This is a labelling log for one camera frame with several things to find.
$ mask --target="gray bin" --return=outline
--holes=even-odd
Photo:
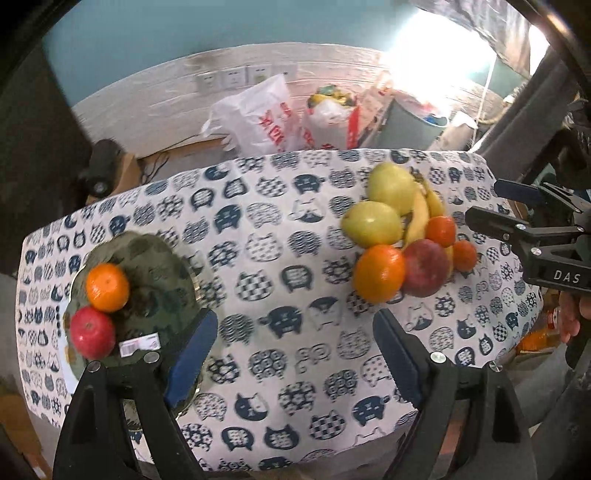
[[[426,150],[447,127],[447,119],[442,118],[441,120],[445,122],[442,127],[433,125],[413,115],[396,100],[393,100],[386,124],[376,136],[372,148]]]

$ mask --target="hand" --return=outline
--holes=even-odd
[[[572,294],[562,291],[558,298],[558,305],[560,306],[558,314],[560,339],[568,343],[581,328],[579,313],[583,318],[591,319],[591,297],[581,297],[577,303],[577,299]]]

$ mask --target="bright light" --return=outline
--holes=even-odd
[[[496,59],[478,33],[423,10],[403,26],[387,56],[395,88],[434,104]]]
[[[548,40],[544,37],[541,31],[535,26],[530,26],[530,75],[533,75],[534,72],[540,66],[540,62],[546,55],[546,50],[548,50]]]

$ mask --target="red apple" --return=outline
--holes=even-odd
[[[84,358],[100,360],[115,347],[115,325],[107,314],[83,307],[70,321],[70,338]]]
[[[404,249],[406,277],[402,289],[414,297],[430,297],[449,276],[450,263],[441,245],[417,240]]]

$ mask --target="white cloth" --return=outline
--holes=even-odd
[[[361,250],[339,229],[381,161],[423,173],[480,260],[435,295],[373,306],[350,282]],[[307,462],[392,432],[413,418],[372,337],[390,308],[429,351],[483,365],[515,345],[541,309],[509,246],[471,232],[473,205],[508,212],[476,154],[305,151],[238,159],[103,200],[24,242],[17,336],[27,403],[56,426],[70,396],[57,361],[59,315],[85,255],[123,230],[157,233],[189,258],[220,332],[193,407],[179,419],[205,468]],[[145,439],[132,435],[149,461]]]

